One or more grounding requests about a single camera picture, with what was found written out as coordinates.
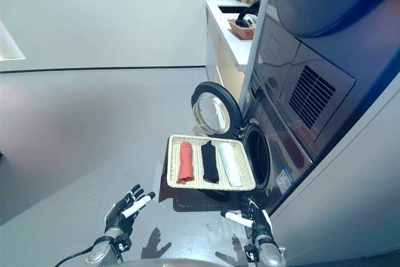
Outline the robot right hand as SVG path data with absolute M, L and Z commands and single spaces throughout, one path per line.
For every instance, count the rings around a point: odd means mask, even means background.
M 252 241 L 258 237 L 266 236 L 273 240 L 273 227 L 271 220 L 265 210 L 263 210 L 252 198 L 243 197 L 241 200 L 241 214 L 231 211 L 221 211 L 221 216 L 234 223 L 250 228 L 252 231 Z

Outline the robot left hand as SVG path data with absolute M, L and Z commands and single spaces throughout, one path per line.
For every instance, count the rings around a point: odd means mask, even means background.
M 124 234 L 131 235 L 133 224 L 141 209 L 156 196 L 154 191 L 144 194 L 142 187 L 137 184 L 124 197 L 114 203 L 104 218 L 107 233 L 111 228 L 117 228 Z

